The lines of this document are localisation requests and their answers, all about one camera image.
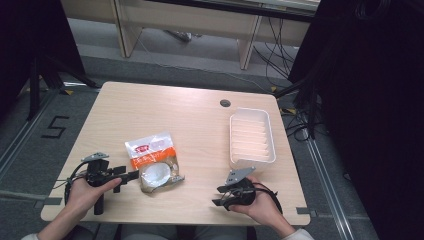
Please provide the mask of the white plastic bin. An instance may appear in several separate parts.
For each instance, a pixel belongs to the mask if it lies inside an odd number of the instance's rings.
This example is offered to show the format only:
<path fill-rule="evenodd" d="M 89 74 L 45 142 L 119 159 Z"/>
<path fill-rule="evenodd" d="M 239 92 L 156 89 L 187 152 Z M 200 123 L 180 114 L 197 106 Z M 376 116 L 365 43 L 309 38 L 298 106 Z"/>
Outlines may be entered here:
<path fill-rule="evenodd" d="M 238 108 L 230 117 L 230 166 L 254 167 L 263 172 L 276 160 L 269 114 L 261 109 Z"/>

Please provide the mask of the black tripod stand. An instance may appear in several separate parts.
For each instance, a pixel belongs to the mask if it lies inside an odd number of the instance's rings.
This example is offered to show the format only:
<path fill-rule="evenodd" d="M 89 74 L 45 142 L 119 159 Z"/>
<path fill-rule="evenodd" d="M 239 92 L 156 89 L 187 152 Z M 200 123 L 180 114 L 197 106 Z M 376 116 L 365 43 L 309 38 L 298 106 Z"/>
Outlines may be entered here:
<path fill-rule="evenodd" d="M 44 80 L 49 89 L 59 90 L 64 86 L 64 82 L 59 76 L 60 72 L 65 72 L 79 82 L 88 87 L 99 89 L 100 85 L 92 81 L 85 75 L 85 71 L 77 71 L 69 64 L 65 64 L 59 59 L 49 56 L 36 56 L 30 65 L 30 107 L 28 120 L 31 121 L 40 110 L 40 80 Z"/>

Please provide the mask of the orange and white snack packet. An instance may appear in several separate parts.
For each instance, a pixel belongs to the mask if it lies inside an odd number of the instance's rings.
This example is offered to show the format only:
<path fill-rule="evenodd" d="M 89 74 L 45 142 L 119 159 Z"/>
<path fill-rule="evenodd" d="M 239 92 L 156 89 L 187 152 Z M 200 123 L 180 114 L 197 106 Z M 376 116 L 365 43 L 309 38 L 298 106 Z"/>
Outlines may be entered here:
<path fill-rule="evenodd" d="M 125 147 L 131 166 L 139 171 L 142 192 L 153 193 L 185 180 L 169 132 L 127 141 Z"/>

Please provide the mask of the black curtain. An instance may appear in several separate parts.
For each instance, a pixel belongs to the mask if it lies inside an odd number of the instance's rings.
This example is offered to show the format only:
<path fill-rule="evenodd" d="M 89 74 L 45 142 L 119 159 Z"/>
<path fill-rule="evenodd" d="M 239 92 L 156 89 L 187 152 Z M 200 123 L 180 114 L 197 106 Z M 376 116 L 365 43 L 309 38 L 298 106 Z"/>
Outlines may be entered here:
<path fill-rule="evenodd" d="M 61 0 L 0 0 L 0 120 L 40 55 L 85 71 Z"/>
<path fill-rule="evenodd" d="M 424 240 L 424 0 L 321 0 L 290 79 L 317 99 L 380 240 Z"/>

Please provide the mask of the person's left hand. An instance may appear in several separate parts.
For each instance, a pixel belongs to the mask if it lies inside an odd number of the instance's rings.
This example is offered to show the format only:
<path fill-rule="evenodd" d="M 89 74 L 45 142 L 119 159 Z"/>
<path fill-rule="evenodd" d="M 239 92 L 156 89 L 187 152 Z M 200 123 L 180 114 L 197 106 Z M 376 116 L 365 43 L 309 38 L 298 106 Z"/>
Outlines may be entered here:
<path fill-rule="evenodd" d="M 73 182 L 68 202 L 65 206 L 78 220 L 86 216 L 100 197 L 121 183 L 121 179 L 113 179 L 99 187 L 90 186 L 83 178 Z"/>

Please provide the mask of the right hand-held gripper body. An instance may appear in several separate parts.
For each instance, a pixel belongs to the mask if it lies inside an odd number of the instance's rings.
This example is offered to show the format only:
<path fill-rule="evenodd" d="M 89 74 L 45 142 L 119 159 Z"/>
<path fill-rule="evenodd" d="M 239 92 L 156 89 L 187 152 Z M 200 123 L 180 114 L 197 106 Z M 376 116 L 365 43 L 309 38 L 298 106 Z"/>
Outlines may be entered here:
<path fill-rule="evenodd" d="M 229 199 L 231 205 L 250 205 L 256 197 L 256 190 L 248 176 L 255 171 L 255 167 L 233 169 L 229 172 L 223 186 L 234 188 L 233 192 L 221 193 L 222 199 Z"/>

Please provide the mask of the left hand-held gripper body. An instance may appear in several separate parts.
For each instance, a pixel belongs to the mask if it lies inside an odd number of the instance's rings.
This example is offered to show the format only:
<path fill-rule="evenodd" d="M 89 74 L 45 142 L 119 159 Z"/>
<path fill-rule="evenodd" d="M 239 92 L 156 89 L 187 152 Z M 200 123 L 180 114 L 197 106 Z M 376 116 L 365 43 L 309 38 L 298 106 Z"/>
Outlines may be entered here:
<path fill-rule="evenodd" d="M 107 158 L 107 154 L 97 152 L 81 160 L 82 163 L 87 164 L 86 181 L 90 186 L 102 186 L 126 173 L 125 166 L 110 168 Z"/>

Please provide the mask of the person's right hand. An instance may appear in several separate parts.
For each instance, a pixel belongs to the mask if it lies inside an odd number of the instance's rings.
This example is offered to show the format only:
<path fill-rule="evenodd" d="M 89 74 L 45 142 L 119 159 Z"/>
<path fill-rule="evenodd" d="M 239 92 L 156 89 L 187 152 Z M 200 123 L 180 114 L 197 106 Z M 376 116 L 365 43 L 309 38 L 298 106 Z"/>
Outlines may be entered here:
<path fill-rule="evenodd" d="M 229 209 L 245 214 L 261 225 L 277 229 L 282 223 L 283 216 L 271 196 L 263 192 L 264 187 L 260 185 L 260 182 L 252 176 L 248 176 L 248 179 L 254 187 L 260 188 L 260 191 L 256 192 L 255 200 L 250 205 L 231 205 Z"/>

